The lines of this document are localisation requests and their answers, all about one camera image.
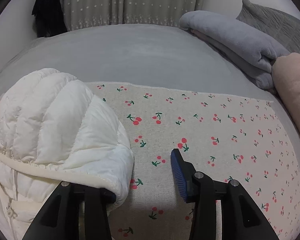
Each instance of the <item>gray quilted pillow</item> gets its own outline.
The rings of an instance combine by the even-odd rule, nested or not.
[[[276,39],[288,51],[300,54],[300,20],[279,10],[242,0],[237,20]]]

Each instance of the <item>hanging black garment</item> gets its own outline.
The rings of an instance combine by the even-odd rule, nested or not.
[[[60,0],[35,0],[32,15],[35,16],[37,36],[55,36],[67,32]]]

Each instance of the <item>silver screw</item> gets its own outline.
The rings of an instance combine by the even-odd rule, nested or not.
[[[234,187],[239,185],[239,181],[237,181],[236,179],[231,179],[230,184]]]
[[[194,176],[195,176],[197,179],[201,179],[201,178],[203,178],[203,173],[200,172],[200,171],[197,171],[197,172],[194,174]]]
[[[63,181],[63,182],[61,182],[61,186],[63,186],[63,187],[66,187],[66,186],[68,186],[70,183],[69,182],[67,182],[67,181]]]

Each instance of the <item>cherry print cloth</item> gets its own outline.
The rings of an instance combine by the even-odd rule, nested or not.
[[[183,202],[174,184],[173,148],[214,180],[240,181],[279,239],[296,238],[299,167],[271,102],[128,83],[90,87],[115,111],[134,153],[128,198],[109,216],[116,240],[189,237],[194,205]],[[217,203],[217,239],[220,211]]]

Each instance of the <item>gray curtain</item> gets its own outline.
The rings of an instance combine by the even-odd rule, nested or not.
[[[201,10],[203,0],[64,0],[68,30],[143,23],[178,27],[180,17]]]
[[[124,0],[123,23],[178,27],[180,17],[201,10],[203,0]]]

